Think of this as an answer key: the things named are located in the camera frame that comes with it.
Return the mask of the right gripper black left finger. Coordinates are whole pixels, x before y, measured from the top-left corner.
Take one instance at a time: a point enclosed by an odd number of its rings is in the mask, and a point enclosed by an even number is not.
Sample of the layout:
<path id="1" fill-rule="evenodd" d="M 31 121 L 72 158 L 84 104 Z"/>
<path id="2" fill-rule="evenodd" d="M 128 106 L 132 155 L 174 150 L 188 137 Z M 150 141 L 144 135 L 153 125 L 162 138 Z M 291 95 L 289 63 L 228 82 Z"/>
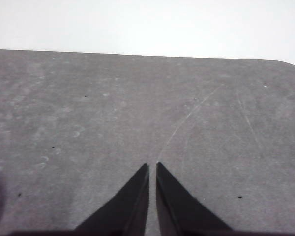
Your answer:
<path id="1" fill-rule="evenodd" d="M 149 206 L 149 167 L 143 164 L 100 209 L 76 227 L 83 233 L 144 233 Z"/>

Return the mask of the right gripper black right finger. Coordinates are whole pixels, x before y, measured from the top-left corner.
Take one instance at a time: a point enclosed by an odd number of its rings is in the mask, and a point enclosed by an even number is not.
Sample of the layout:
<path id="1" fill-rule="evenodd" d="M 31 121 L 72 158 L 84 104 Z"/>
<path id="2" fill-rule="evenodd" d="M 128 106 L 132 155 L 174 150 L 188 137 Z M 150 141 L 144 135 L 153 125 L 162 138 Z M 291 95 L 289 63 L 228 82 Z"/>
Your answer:
<path id="1" fill-rule="evenodd" d="M 156 164 L 156 205 L 162 232 L 233 230 L 193 197 L 161 162 Z"/>

